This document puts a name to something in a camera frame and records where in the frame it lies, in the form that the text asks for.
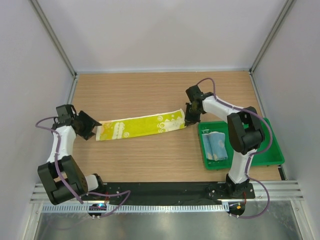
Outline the yellow green printed towel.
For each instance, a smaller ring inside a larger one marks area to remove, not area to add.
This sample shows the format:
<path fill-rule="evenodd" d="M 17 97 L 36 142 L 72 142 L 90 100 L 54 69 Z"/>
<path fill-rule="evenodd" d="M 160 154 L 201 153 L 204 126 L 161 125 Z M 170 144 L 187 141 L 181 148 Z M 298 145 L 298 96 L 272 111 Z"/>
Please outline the yellow green printed towel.
<path fill-rule="evenodd" d="M 96 141 L 109 141 L 162 134 L 185 128 L 182 109 L 133 118 L 101 121 L 96 130 Z"/>

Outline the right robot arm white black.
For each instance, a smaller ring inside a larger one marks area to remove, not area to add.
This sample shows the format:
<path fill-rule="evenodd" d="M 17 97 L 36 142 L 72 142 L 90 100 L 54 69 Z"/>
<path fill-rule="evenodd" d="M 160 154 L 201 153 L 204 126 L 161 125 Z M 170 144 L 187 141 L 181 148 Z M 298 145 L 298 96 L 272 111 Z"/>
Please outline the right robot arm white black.
<path fill-rule="evenodd" d="M 202 114 L 213 114 L 227 123 L 229 143 L 233 149 L 231 168 L 226 175 L 225 192 L 240 198 L 249 186 L 247 176 L 253 155 L 265 140 L 261 120 L 254 107 L 241 108 L 221 100 L 213 92 L 203 93 L 197 85 L 186 90 L 185 126 L 201 121 Z"/>

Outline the green plastic tray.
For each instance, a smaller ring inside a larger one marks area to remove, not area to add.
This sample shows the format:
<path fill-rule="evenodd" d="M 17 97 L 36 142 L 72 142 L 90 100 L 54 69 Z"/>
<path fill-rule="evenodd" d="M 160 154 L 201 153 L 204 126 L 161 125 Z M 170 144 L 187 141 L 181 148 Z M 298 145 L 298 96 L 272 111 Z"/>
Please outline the green plastic tray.
<path fill-rule="evenodd" d="M 197 125 L 198 136 L 201 147 L 202 159 L 204 166 L 207 170 L 221 170 L 229 169 L 232 165 L 234 150 L 229 141 L 229 133 L 227 123 L 224 121 L 212 121 L 212 122 L 201 122 Z M 203 134 L 209 134 L 211 132 L 219 132 L 225 134 L 225 149 L 228 158 L 225 160 L 209 160 L 205 153 L 204 141 L 202 138 Z M 270 148 L 264 152 L 257 154 L 253 157 L 251 166 L 270 166 L 270 165 L 281 165 L 285 162 L 283 153 L 278 144 L 276 136 L 272 134 L 272 144 Z"/>

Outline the blue polka dot towel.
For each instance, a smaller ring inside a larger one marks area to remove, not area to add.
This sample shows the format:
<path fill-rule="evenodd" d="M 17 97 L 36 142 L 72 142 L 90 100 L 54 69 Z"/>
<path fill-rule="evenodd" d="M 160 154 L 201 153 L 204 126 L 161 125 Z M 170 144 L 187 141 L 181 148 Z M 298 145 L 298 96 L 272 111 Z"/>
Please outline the blue polka dot towel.
<path fill-rule="evenodd" d="M 224 161 L 228 158 L 225 147 L 226 136 L 222 132 L 210 132 L 201 135 L 204 155 L 210 161 Z"/>

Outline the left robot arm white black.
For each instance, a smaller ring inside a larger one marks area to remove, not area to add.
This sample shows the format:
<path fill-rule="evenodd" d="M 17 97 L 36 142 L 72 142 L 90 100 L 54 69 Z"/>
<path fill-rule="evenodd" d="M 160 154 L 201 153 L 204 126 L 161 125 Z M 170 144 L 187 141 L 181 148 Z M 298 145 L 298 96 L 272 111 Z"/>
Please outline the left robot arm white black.
<path fill-rule="evenodd" d="M 51 153 L 46 163 L 37 168 L 50 202 L 56 206 L 75 198 L 83 203 L 81 196 L 86 194 L 101 200 L 106 194 L 101 177 L 96 173 L 85 176 L 73 158 L 73 149 L 77 136 L 87 141 L 102 124 L 82 110 L 77 112 L 72 104 L 56 107 L 56 113 L 35 124 L 53 136 Z"/>

